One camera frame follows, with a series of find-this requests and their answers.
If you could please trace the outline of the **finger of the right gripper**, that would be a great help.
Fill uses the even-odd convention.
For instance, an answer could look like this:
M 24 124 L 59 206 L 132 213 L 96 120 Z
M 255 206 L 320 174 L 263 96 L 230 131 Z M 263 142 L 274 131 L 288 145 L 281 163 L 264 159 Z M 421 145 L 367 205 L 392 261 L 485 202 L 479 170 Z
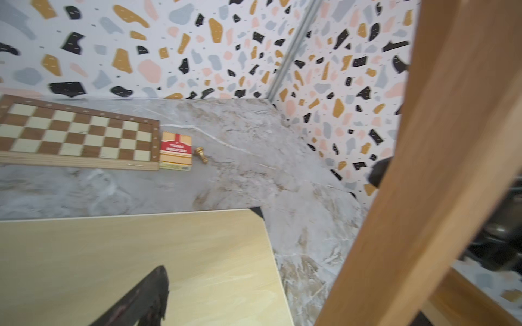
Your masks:
M 368 183 L 379 189 L 379 186 L 386 174 L 386 171 L 392 161 L 393 157 L 379 160 L 373 167 L 367 180 Z

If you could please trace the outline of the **light wooden board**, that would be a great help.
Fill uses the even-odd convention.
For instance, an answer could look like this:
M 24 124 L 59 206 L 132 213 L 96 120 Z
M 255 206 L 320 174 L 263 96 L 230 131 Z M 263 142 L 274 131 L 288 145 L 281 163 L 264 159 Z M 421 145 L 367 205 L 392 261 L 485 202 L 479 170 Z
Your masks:
M 1 223 L 1 324 L 91 325 L 157 266 L 161 325 L 292 325 L 259 209 Z

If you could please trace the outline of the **small wooden easel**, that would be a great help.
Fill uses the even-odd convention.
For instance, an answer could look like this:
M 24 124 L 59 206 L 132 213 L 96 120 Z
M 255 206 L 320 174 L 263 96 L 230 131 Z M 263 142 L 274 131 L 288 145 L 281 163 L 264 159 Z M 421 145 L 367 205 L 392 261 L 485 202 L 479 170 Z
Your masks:
M 454 269 L 521 170 L 521 2 L 424 1 L 395 155 L 318 325 L 516 325 Z

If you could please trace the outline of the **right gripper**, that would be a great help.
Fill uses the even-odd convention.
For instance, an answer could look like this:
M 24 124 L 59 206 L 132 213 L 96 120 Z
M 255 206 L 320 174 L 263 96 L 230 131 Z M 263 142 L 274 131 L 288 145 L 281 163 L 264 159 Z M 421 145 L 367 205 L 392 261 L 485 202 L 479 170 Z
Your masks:
M 521 176 L 464 252 L 490 271 L 521 272 Z

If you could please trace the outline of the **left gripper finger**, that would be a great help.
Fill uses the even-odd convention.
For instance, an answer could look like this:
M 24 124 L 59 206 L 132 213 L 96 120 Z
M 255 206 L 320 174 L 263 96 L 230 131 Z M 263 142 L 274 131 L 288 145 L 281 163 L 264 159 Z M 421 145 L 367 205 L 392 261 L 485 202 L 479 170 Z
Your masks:
M 157 266 L 91 325 L 161 325 L 169 297 L 169 277 Z

